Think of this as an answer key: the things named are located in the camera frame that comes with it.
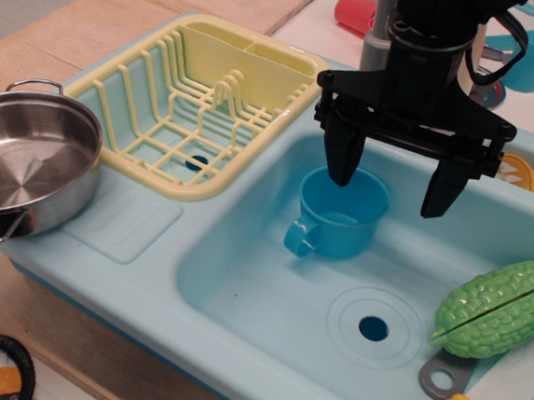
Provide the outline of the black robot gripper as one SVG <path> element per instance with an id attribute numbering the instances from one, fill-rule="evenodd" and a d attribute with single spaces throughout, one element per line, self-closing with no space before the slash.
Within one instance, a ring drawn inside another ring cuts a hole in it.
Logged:
<path id="1" fill-rule="evenodd" d="M 324 133 L 328 173 L 338 186 L 350 182 L 368 139 L 438 160 L 420 208 L 427 219 L 444 216 L 472 175 L 496 174 L 516 129 L 459 85 L 461 68 L 476 85 L 488 85 L 510 69 L 477 74 L 473 42 L 486 22 L 394 10 L 386 23 L 391 45 L 384 70 L 318 74 L 322 95 L 315 118 Z"/>

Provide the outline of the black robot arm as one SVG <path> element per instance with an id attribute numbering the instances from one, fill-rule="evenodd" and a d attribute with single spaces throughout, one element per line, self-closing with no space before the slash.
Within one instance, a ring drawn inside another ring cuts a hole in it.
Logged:
<path id="1" fill-rule="evenodd" d="M 324 130 L 331 179 L 346 186 L 361 161 L 364 142 L 376 139 L 438 160 L 420 213 L 445 214 L 469 180 L 494 176 L 502 148 L 516 136 L 512 123 L 477 104 L 458 79 L 472 69 L 480 25 L 496 19 L 522 50 L 527 33 L 510 14 L 520 0 L 397 0 L 375 12 L 370 35 L 389 42 L 382 66 L 323 71 L 315 118 Z"/>

